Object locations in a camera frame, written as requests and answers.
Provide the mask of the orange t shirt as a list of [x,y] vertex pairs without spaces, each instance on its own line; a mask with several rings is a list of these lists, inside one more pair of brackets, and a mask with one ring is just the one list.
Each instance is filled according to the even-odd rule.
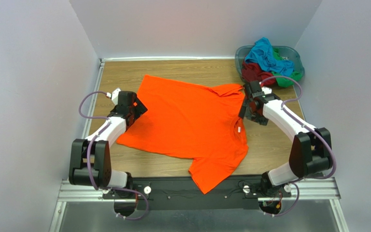
[[117,143],[191,159],[188,171],[203,194],[229,177],[248,152],[239,111],[242,86],[207,87],[146,75],[137,92],[144,113]]

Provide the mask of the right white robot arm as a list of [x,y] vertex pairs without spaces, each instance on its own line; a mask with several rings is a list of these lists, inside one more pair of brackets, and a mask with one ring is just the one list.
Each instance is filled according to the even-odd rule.
[[307,123],[259,81],[245,83],[243,89],[245,97],[239,117],[263,126],[271,121],[292,142],[288,162],[262,174],[259,190],[264,196],[273,195],[290,182],[336,170],[331,135],[327,129]]

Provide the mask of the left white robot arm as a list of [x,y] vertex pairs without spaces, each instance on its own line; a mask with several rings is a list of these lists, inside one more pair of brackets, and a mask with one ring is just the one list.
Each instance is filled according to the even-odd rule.
[[128,198],[135,193],[129,172],[116,171],[111,165],[111,146],[144,113],[146,106],[137,93],[117,88],[103,93],[114,104],[104,123],[84,139],[71,145],[69,182],[77,186],[91,186],[95,190],[109,190]]

